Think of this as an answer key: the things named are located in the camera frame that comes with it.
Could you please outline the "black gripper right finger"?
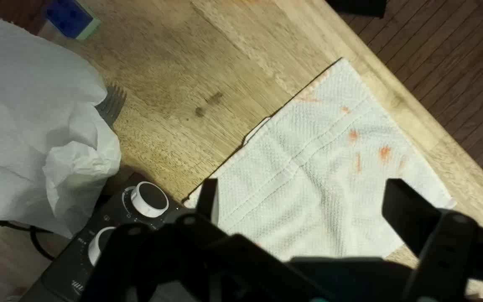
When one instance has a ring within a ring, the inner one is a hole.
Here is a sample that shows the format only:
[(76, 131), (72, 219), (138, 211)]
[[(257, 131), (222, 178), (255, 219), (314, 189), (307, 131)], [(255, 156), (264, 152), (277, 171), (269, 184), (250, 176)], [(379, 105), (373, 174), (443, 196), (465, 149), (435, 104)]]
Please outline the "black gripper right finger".
[(441, 253), (440, 224), (445, 213), (401, 178), (386, 181), (383, 216), (416, 255)]

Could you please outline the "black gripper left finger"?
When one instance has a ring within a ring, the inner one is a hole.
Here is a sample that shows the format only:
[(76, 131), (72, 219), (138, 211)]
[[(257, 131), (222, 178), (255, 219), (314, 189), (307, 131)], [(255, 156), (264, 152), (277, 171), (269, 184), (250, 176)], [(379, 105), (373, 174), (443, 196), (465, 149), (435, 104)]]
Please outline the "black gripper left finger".
[(215, 219), (217, 196), (218, 196), (218, 179), (217, 178), (205, 179), (198, 196), (197, 213), (207, 219)]

